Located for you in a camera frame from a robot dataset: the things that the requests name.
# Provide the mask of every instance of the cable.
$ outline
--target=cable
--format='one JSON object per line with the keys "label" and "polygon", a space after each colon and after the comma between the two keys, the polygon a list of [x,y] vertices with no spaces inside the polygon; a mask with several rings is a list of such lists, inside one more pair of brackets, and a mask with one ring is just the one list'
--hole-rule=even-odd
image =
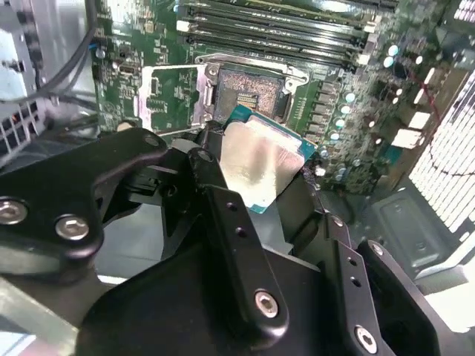
{"label": "cable", "polygon": [[337,193],[338,193],[338,196],[341,198],[341,201],[343,202],[344,207],[348,211],[349,217],[348,217],[348,220],[345,221],[345,223],[347,225],[354,224],[355,221],[356,221],[355,209],[353,209],[353,207],[351,206],[350,202],[348,201],[347,195],[345,194],[345,192],[343,190],[338,189]]}
{"label": "cable", "polygon": [[86,128],[92,128],[98,125],[98,117],[96,114],[90,116],[84,116],[80,119],[68,122],[67,124],[58,125],[53,127],[49,131],[42,133],[41,138],[50,139],[51,137],[58,137],[65,134],[70,134],[74,131],[84,130]]}
{"label": "cable", "polygon": [[84,53],[88,52],[89,45],[91,44],[91,41],[96,33],[97,11],[94,0],[86,0],[86,13],[88,14],[89,23],[88,32],[82,39],[76,51],[74,51],[69,61],[66,62],[66,64],[58,71],[58,73],[48,83],[41,86],[35,93],[22,98],[0,99],[0,103],[21,104],[43,96],[47,96],[68,77],[68,75],[78,65],[79,61],[84,56]]}
{"label": "cable", "polygon": [[67,102],[68,104],[75,104],[80,106],[81,108],[88,109],[91,111],[97,110],[97,105],[95,102],[91,102],[89,100],[84,100],[80,98],[76,98],[75,96],[70,95],[58,95],[58,100],[60,102]]}
{"label": "cable", "polygon": [[81,62],[77,66],[74,77],[69,82],[69,84],[65,86],[64,89],[61,89],[62,92],[69,93],[69,91],[71,91],[71,89],[74,88],[74,85],[76,85],[77,81],[79,80],[79,77],[81,76],[82,71],[84,70],[84,67],[86,66],[88,57],[89,57],[89,50],[84,53],[84,56],[82,57]]}
{"label": "cable", "polygon": [[83,91],[83,90],[69,90],[68,94],[73,96],[89,96],[91,98],[96,97],[96,93],[92,93],[90,91]]}
{"label": "cable", "polygon": [[[429,94],[429,90],[427,85],[424,82],[420,82],[419,80],[416,79],[416,77],[412,74],[409,73],[409,77],[417,84],[419,84],[420,88],[424,91],[424,95],[427,97],[427,100],[429,101],[429,106],[431,107],[434,116],[436,117],[437,123],[440,125],[442,123],[442,118],[439,114],[439,109],[437,109],[437,106],[435,104],[435,99],[432,95]],[[436,164],[436,160],[433,157],[432,154],[432,141],[435,137],[435,134],[432,135],[432,137],[429,140],[429,143],[427,144],[428,146],[428,153],[429,153],[429,160],[430,160],[430,165],[432,165],[432,168],[435,169],[436,171],[451,176],[451,177],[470,177],[470,176],[475,176],[475,172],[467,172],[467,173],[451,173],[449,171],[446,171],[443,168],[440,168]]]}

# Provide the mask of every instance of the red wire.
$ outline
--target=red wire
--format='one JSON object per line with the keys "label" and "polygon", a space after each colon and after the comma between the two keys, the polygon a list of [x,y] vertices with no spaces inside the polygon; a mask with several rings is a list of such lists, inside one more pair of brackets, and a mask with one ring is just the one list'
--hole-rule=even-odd
{"label": "red wire", "polygon": [[[420,88],[424,91],[424,95],[426,95],[429,105],[432,108],[433,114],[436,117],[437,122],[439,125],[442,123],[442,119],[439,114],[439,109],[437,109],[435,99],[434,97],[429,93],[428,87],[424,82],[420,82],[411,72],[409,72],[409,77],[417,84],[419,84]],[[452,177],[465,177],[465,176],[475,176],[475,172],[467,172],[467,173],[451,173],[449,171],[446,171],[443,168],[440,168],[438,165],[435,163],[435,159],[433,158],[432,151],[430,150],[432,147],[432,141],[434,138],[435,132],[432,135],[432,137],[429,140],[429,143],[427,146],[429,147],[428,152],[429,152],[429,157],[430,157],[430,164],[432,165],[432,168],[434,168],[436,171],[439,171],[443,174],[447,174],[448,176]]]}

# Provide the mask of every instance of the cpu socket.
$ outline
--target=cpu socket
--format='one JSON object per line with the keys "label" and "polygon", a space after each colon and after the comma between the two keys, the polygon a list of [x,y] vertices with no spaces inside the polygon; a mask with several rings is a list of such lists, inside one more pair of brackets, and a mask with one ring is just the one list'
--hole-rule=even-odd
{"label": "cpu socket", "polygon": [[249,57],[214,53],[198,56],[194,122],[225,122],[244,105],[279,123],[288,120],[295,91],[309,81],[296,67]]}

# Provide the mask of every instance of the green circuit board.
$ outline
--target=green circuit board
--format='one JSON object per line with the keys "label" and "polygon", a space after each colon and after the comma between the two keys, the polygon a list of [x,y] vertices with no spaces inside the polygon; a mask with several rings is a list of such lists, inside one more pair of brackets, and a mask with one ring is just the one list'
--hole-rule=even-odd
{"label": "green circuit board", "polygon": [[[412,104],[418,89],[409,75],[404,78],[400,73],[401,65],[414,75],[424,76],[432,67],[441,78],[447,73],[436,58],[434,35],[444,0],[378,4],[96,0],[96,37],[103,52],[94,56],[93,75],[101,130],[115,131],[122,122],[158,134],[192,128],[201,95],[200,56],[227,53],[285,63],[309,74],[292,102],[288,96],[279,100],[287,100],[285,125],[329,155],[323,188],[343,186],[350,193],[368,194],[397,160],[398,150],[390,143],[399,126],[398,112]],[[280,32],[270,30],[275,24],[283,26]],[[302,36],[312,26],[320,30]],[[391,46],[397,46],[398,53],[391,58],[399,67],[385,67]],[[414,54],[424,58],[421,64],[414,62]],[[146,68],[151,68],[147,78]],[[244,66],[234,63],[230,68],[242,72]],[[279,77],[262,68],[246,71]],[[402,90],[396,103],[392,97],[381,97],[388,88]],[[250,105],[258,105],[257,97],[246,95]]]}

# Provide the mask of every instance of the motherboard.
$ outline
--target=motherboard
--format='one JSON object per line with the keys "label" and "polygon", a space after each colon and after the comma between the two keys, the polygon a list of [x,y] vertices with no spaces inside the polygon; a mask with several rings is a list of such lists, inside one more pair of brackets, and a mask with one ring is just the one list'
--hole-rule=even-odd
{"label": "motherboard", "polygon": [[441,52],[447,0],[96,6],[102,131],[193,131],[245,105],[315,143],[321,187],[351,194],[371,193],[422,144],[433,98],[454,61],[466,62]]}

